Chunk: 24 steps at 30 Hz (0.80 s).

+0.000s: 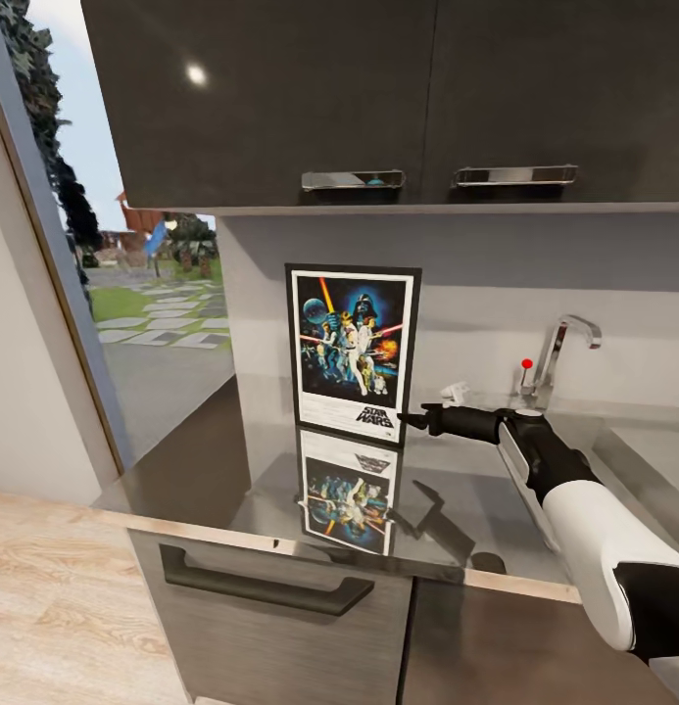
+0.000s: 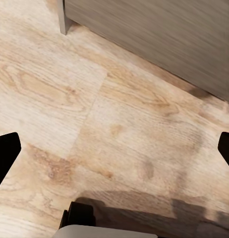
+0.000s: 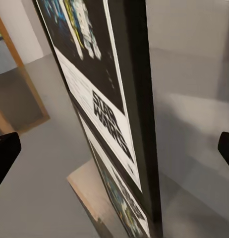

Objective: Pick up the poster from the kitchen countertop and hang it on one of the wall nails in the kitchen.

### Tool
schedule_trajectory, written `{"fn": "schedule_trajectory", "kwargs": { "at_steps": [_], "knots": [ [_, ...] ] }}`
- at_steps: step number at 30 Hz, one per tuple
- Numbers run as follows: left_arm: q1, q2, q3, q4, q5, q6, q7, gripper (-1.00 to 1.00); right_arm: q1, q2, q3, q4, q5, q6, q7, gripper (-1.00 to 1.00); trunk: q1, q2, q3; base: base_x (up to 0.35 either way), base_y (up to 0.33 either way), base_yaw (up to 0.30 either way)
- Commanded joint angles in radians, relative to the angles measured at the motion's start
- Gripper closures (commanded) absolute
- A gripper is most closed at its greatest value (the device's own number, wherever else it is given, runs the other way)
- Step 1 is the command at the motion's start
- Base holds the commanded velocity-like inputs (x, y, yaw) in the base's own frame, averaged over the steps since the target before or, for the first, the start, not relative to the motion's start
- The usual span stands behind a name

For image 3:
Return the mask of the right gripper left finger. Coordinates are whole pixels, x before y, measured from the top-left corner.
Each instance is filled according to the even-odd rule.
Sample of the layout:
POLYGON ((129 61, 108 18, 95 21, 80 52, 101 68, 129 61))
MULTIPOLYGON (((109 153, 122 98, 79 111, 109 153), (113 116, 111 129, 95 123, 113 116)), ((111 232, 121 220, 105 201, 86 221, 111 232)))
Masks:
POLYGON ((21 151, 17 132, 0 136, 0 184, 21 151))

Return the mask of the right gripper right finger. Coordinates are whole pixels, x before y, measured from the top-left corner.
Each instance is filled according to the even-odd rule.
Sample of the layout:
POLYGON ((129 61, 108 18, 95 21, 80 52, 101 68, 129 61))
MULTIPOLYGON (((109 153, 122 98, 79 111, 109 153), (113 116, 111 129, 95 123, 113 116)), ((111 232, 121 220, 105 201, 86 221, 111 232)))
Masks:
POLYGON ((218 150, 229 165, 229 133, 228 132, 224 131, 221 133, 219 144, 218 144, 218 150))

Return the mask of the poster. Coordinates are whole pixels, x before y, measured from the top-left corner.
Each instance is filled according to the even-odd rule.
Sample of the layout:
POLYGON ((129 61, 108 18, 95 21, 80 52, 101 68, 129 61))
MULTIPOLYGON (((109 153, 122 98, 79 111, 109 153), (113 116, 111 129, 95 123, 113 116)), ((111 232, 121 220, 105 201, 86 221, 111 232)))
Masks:
POLYGON ((156 223, 162 219, 145 0, 32 0, 67 92, 156 223))

